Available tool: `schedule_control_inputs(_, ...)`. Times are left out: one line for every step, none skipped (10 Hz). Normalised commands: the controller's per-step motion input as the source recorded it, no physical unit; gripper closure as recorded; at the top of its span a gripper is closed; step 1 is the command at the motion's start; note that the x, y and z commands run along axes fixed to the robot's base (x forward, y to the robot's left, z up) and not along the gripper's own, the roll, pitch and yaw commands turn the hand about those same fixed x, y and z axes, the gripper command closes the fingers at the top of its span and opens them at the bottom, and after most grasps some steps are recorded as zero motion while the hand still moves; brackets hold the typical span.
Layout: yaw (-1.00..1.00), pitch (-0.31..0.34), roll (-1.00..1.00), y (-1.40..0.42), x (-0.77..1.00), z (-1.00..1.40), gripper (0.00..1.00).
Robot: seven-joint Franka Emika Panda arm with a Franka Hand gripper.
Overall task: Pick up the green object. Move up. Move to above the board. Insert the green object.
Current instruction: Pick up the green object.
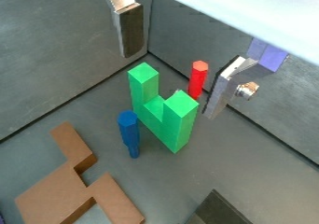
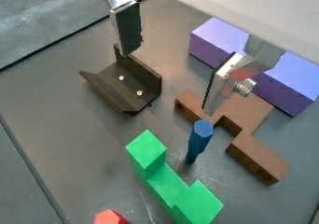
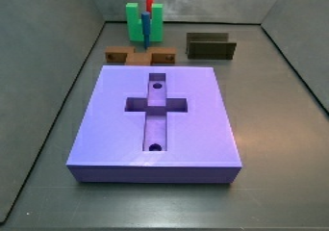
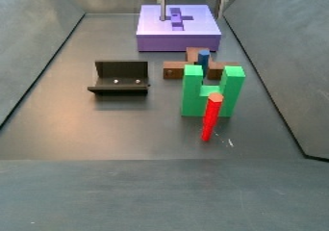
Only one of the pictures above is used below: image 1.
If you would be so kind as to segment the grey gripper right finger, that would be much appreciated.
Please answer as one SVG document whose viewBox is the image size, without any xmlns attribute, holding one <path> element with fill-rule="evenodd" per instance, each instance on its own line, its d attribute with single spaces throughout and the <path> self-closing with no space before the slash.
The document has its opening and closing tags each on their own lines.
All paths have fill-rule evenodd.
<svg viewBox="0 0 319 224">
<path fill-rule="evenodd" d="M 288 55 L 276 46 L 253 38 L 247 57 L 235 55 L 217 71 L 201 114 L 213 119 L 235 97 L 251 100 L 259 89 L 255 81 L 276 72 Z"/>
</svg>

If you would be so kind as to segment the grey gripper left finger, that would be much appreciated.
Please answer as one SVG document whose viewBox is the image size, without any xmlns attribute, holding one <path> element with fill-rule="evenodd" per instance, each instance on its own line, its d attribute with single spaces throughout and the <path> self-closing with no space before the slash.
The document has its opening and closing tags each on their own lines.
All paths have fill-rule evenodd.
<svg viewBox="0 0 319 224">
<path fill-rule="evenodd" d="M 136 0 L 105 0 L 112 10 L 120 52 L 129 58 L 142 48 L 142 5 Z"/>
</svg>

